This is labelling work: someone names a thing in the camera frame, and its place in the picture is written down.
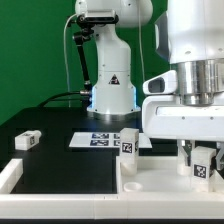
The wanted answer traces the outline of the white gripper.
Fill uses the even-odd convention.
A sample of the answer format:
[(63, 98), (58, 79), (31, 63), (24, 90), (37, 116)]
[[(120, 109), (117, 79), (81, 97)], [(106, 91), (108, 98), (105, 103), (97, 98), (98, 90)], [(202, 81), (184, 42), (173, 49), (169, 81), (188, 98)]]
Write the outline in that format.
[(224, 101), (210, 106), (184, 106), (174, 95), (148, 96), (142, 105), (142, 129), (155, 139), (176, 139), (178, 154), (191, 165), (194, 141), (218, 142), (217, 170), (224, 168)]

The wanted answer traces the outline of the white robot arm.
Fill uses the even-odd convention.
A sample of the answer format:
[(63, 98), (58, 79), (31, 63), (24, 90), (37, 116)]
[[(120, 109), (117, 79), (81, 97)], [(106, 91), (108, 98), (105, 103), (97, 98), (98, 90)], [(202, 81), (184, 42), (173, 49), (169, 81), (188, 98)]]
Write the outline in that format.
[[(153, 39), (146, 45), (169, 70), (143, 84), (142, 129), (150, 138), (219, 144), (216, 167), (224, 169), (224, 0), (165, 0)], [(77, 23), (95, 39), (98, 80), (87, 111), (109, 118), (136, 109), (130, 83), (130, 47), (115, 29), (142, 27), (151, 0), (77, 0)]]

